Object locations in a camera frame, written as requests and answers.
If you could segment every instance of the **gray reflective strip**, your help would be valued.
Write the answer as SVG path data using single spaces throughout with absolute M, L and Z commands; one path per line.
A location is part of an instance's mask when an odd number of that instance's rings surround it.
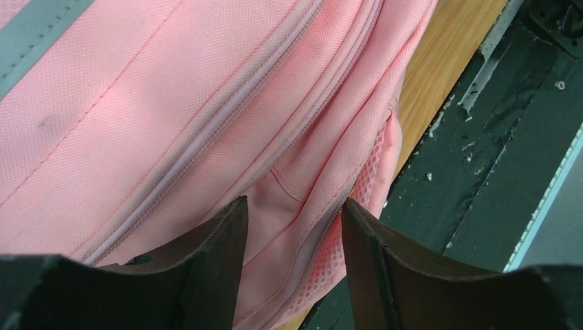
M 0 30 L 0 100 L 94 0 L 31 0 Z

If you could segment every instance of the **wooden surface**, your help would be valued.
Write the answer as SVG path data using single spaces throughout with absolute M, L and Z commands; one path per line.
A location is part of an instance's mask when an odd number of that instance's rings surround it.
M 440 0 L 413 56 L 399 102 L 403 149 L 395 175 L 452 90 L 507 0 Z M 308 311 L 277 330 L 297 330 Z

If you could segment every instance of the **zipper track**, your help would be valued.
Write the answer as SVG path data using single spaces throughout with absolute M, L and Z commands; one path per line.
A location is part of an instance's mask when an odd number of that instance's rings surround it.
M 100 246 L 97 247 L 83 262 L 95 265 L 115 249 L 130 233 L 150 215 L 150 213 L 160 204 L 168 193 L 176 186 L 184 175 L 202 158 L 204 153 L 216 142 L 221 134 L 239 116 L 240 112 L 253 99 L 261 88 L 267 83 L 271 75 L 278 69 L 286 55 L 294 48 L 298 40 L 305 33 L 306 29 L 313 21 L 321 9 L 324 0 L 316 0 L 307 9 L 304 16 L 299 20 L 297 26 L 288 34 L 272 55 L 260 66 L 241 87 L 239 87 L 213 117 L 205 124 L 201 133 L 193 140 L 186 150 L 179 156 L 178 160 L 170 167 L 168 172 L 160 179 L 158 184 L 144 198 L 144 201 L 126 218 L 112 235 L 110 235 Z M 217 128 L 211 124 L 218 122 Z
M 377 7 L 376 8 L 373 7 L 373 11 L 372 11 L 373 15 L 368 17 L 365 25 L 368 24 L 369 21 L 372 21 L 372 23 L 370 23 L 368 25 L 368 29 L 367 29 L 366 33 L 363 35 L 363 38 L 361 38 L 361 40 L 360 40 L 361 42 L 360 43 L 357 42 L 358 46 L 356 47 L 355 51 L 352 52 L 352 49 L 351 49 L 351 51 L 347 55 L 347 58 L 350 58 L 350 61 L 348 62 L 347 65 L 344 66 L 345 70 L 338 71 L 338 73 L 341 72 L 340 77 L 337 77 L 337 75 L 332 77 L 331 84 L 335 83 L 335 85 L 332 86 L 332 88 L 330 88 L 330 89 L 328 89 L 328 88 L 324 89 L 324 92 L 322 92 L 322 94 L 320 94 L 320 97 L 318 97 L 318 99 L 316 100 L 316 106 L 314 107 L 315 110 L 310 111 L 305 116 L 307 121 L 305 120 L 302 124 L 298 125 L 298 128 L 300 128 L 300 129 L 299 130 L 296 129 L 296 131 L 294 131 L 292 134 L 290 134 L 288 140 L 286 140 L 284 145 L 281 148 L 279 148 L 279 150 L 269 160 L 267 160 L 265 162 L 265 164 L 258 171 L 256 171 L 255 176 L 253 176 L 253 178 L 251 178 L 251 180 L 249 181 L 249 183 L 247 185 L 245 185 L 244 187 L 242 187 L 242 189 L 240 189 L 238 195 L 247 191 L 249 188 L 251 188 L 253 185 L 255 185 L 257 183 L 257 181 L 259 181 L 264 176 L 265 172 L 269 168 L 273 167 L 273 165 L 281 158 L 283 153 L 285 153 L 285 151 L 287 151 L 287 149 L 290 146 L 294 145 L 307 132 L 307 130 L 314 123 L 314 121 L 316 121 L 316 119 L 318 118 L 320 113 L 322 113 L 322 110 L 324 110 L 324 108 L 328 105 L 328 103 L 330 102 L 332 97 L 334 97 L 334 95 L 336 94 L 336 92 L 338 91 L 338 89 L 340 88 L 342 83 L 344 82 L 344 80 L 346 80 L 346 77 L 348 76 L 348 74 L 352 70 L 352 67 L 356 63 L 356 60 L 359 58 L 360 53 L 362 53 L 362 50 L 364 49 L 364 44 L 366 43 L 366 41 L 369 39 L 369 36 L 371 35 L 372 29 L 374 26 L 374 22 L 376 22 L 376 20 L 379 16 L 380 9 L 381 9 L 383 3 L 384 3 L 384 0 L 377 0 L 375 2 L 375 5 L 377 5 Z
M 364 49 L 364 46 L 366 45 L 366 42 L 368 41 L 369 36 L 371 35 L 371 32 L 373 31 L 373 28 L 374 28 L 374 25 L 378 19 L 378 16 L 380 15 L 380 11 L 382 9 L 383 3 L 384 3 L 384 0 L 375 0 L 375 3 L 373 4 L 373 8 L 371 9 L 371 13 L 369 14 L 369 16 L 367 17 L 366 22 L 365 22 L 366 30 L 364 31 L 364 34 L 362 35 L 360 42 L 357 43 L 357 48 L 356 48 L 355 52 L 353 53 L 353 56 L 352 57 L 348 56 L 348 57 L 350 57 L 350 62 L 346 66 L 346 69 L 342 72 L 340 79 L 337 81 L 337 83 L 333 87 L 332 91 L 327 94 L 327 97 L 325 98 L 324 102 L 318 107 L 316 114 L 310 117 L 308 124 L 305 125 L 303 127 L 303 129 L 301 130 L 301 132 L 291 141 L 291 143 L 289 143 L 285 148 L 282 148 L 282 150 L 285 151 L 285 149 L 287 149 L 293 143 L 298 141 L 298 139 L 302 136 L 302 134 L 305 133 L 307 131 L 307 129 L 311 126 L 311 123 L 313 123 L 314 120 L 317 118 L 318 114 L 326 107 L 326 105 L 328 104 L 330 99 L 333 97 L 333 95 L 336 93 L 338 88 L 340 88 L 340 85 L 344 82 L 344 80 L 348 76 L 349 72 L 351 71 L 352 67 L 356 63 L 356 60 L 359 58 L 360 54 L 362 53 L 362 50 Z M 278 155 L 278 157 L 275 157 L 275 158 L 278 159 L 282 154 L 283 154 L 283 151 Z M 300 280 L 296 284 L 296 288 L 294 289 L 293 294 L 291 296 L 289 296 L 289 298 L 281 305 L 281 307 L 278 309 L 278 311 L 272 317 L 268 318 L 267 320 L 265 320 L 261 324 L 251 324 L 252 327 L 250 329 L 255 329 L 255 328 L 258 329 L 258 327 L 254 327 L 256 325 L 259 325 L 261 327 L 261 329 L 270 329 L 271 327 L 273 327 L 275 325 L 275 322 L 277 322 L 283 316 L 283 314 L 285 313 L 286 308 L 290 304 L 290 302 L 295 301 L 297 296 L 300 294 L 300 291 L 303 288 L 305 281 L 308 279 L 308 276 L 311 273 L 311 269 L 312 269 L 314 263 L 316 262 L 316 259 L 318 258 L 318 252 L 320 251 L 320 248 L 322 247 L 324 240 L 328 236 L 328 233 L 329 233 L 330 228 L 332 227 L 332 225 L 334 223 L 334 220 L 336 219 L 337 215 L 340 214 L 340 210 L 342 209 L 342 204 L 344 204 L 344 202 L 348 198 L 348 195 L 352 191 L 352 187 L 353 187 L 354 183 L 356 182 L 357 178 L 358 178 L 358 176 L 356 178 L 354 178 L 354 180 L 352 181 L 352 184 L 348 185 L 346 192 L 342 193 L 340 195 L 340 199 L 333 204 L 333 206 L 335 207 L 333 214 L 332 214 L 333 216 L 328 217 L 325 220 L 324 219 L 321 220 L 321 221 L 325 221 L 326 223 L 325 223 L 325 226 L 324 226 L 322 232 L 319 235 L 318 242 L 315 245 L 314 249 L 310 252 L 302 252 L 302 253 L 310 253 L 310 258 L 306 264 L 306 267 L 304 267 L 304 272 L 303 272 L 302 276 L 300 277 Z

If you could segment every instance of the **zipper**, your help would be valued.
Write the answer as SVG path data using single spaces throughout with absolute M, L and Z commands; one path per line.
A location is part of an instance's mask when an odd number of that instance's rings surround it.
M 284 142 L 283 146 L 278 149 L 277 152 L 271 156 L 262 167 L 258 171 L 256 171 L 255 176 L 253 176 L 249 183 L 244 185 L 242 189 L 240 189 L 238 195 L 247 191 L 251 188 L 257 181 L 259 181 L 265 174 L 265 172 L 273 167 L 273 165 L 279 160 L 279 158 L 283 155 L 283 153 L 293 144 L 295 144 L 303 135 L 307 132 L 310 126 L 314 123 L 316 118 L 320 115 L 322 110 L 328 105 L 330 99 L 334 97 L 336 91 L 340 88 L 340 85 L 344 82 L 346 77 L 348 76 L 349 72 L 351 71 L 352 67 L 356 63 L 356 60 L 359 58 L 360 53 L 364 49 L 364 45 L 366 41 L 369 39 L 371 32 L 374 28 L 374 25 L 377 21 L 379 16 L 382 4 L 384 0 L 375 0 L 373 4 L 373 8 L 371 9 L 371 13 L 366 19 L 364 29 L 361 31 L 359 36 L 357 37 L 354 46 L 349 51 L 348 55 L 346 56 L 346 60 L 340 65 L 340 68 L 336 74 L 330 80 L 330 83 L 324 88 L 324 91 L 318 96 L 316 99 L 316 103 L 308 111 L 308 114 L 304 117 L 304 121 L 298 125 L 296 130 L 289 135 L 289 138 Z
M 207 121 L 197 137 L 191 141 L 177 161 L 164 174 L 154 189 L 139 206 L 101 243 L 83 263 L 95 265 L 121 243 L 168 195 L 184 175 L 203 157 L 221 134 L 239 116 L 240 112 L 257 94 L 279 64 L 293 49 L 309 24 L 322 7 L 324 0 L 315 0 L 306 13 L 269 58 L 221 105 Z
M 355 47 L 351 49 L 349 55 L 347 56 L 348 62 L 346 63 L 346 65 L 344 65 L 343 63 L 343 66 L 341 66 L 344 67 L 344 70 L 339 70 L 339 72 L 342 71 L 342 73 L 340 74 L 338 79 L 337 80 L 333 79 L 331 81 L 331 85 L 332 83 L 334 83 L 331 91 L 328 94 L 325 92 L 321 94 L 321 96 L 323 95 L 327 96 L 322 99 L 320 105 L 316 107 L 315 112 L 312 115 L 308 116 L 309 118 L 308 123 L 306 123 L 306 125 L 300 125 L 299 127 L 302 127 L 301 131 L 299 131 L 297 135 L 292 135 L 293 138 L 290 139 L 289 144 L 286 144 L 284 148 L 280 149 L 280 153 L 276 157 L 274 157 L 274 160 L 272 161 L 271 164 L 264 167 L 267 168 L 271 167 L 273 165 L 273 162 L 275 162 L 289 146 L 295 143 L 302 136 L 302 134 L 310 127 L 311 123 L 316 119 L 318 114 L 327 105 L 328 101 L 330 101 L 334 93 L 338 90 L 338 88 L 340 88 L 340 85 L 342 84 L 344 79 L 348 76 L 348 73 L 350 72 L 352 66 L 354 66 L 360 53 L 364 49 L 364 45 L 366 44 L 366 41 L 369 39 L 369 36 L 371 35 L 371 32 L 375 26 L 375 23 L 382 9 L 383 3 L 384 0 L 374 1 L 373 7 L 371 8 L 371 12 L 369 16 L 366 18 L 364 28 L 362 29 L 360 35 L 357 38 L 357 41 L 355 42 Z M 276 300 L 277 298 L 273 299 L 270 302 L 270 304 L 278 306 L 278 309 L 277 311 L 275 311 L 275 313 L 270 313 L 270 310 L 264 311 L 262 313 L 262 311 L 260 310 L 258 313 L 253 315 L 246 322 L 245 327 L 244 328 L 242 327 L 241 329 L 271 329 L 275 325 L 275 322 L 277 322 L 286 312 L 286 309 L 289 306 L 289 304 L 295 301 L 295 299 L 297 299 L 301 289 L 303 288 L 305 281 L 307 281 L 308 276 L 310 275 L 311 269 L 314 266 L 314 263 L 316 262 L 316 258 L 318 258 L 320 248 L 322 247 L 324 240 L 328 236 L 330 228 L 334 224 L 334 220 L 340 214 L 342 205 L 347 200 L 349 193 L 352 191 L 352 187 L 354 186 L 357 177 L 358 176 L 354 177 L 353 181 L 344 188 L 340 196 L 332 203 L 331 207 L 324 214 L 322 219 L 319 220 L 319 222 L 312 228 L 311 232 L 308 234 L 306 240 L 299 249 L 298 258 L 296 259 L 296 262 L 292 267 L 291 275 L 288 278 L 286 285 L 281 290 L 281 292 L 284 293 L 293 290 L 291 295 L 284 294 L 283 300 L 280 301 L 277 301 Z M 250 186 L 252 186 L 252 184 L 254 184 L 254 182 L 259 178 L 252 180 L 253 183 L 251 183 Z M 295 269 L 302 270 L 299 276 L 295 276 L 297 279 L 294 278 Z

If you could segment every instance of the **pink backpack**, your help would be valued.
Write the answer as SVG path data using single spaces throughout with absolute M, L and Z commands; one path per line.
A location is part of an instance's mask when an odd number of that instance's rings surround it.
M 123 264 L 247 195 L 234 328 L 293 318 L 344 200 L 380 215 L 436 2 L 0 0 L 0 253 Z

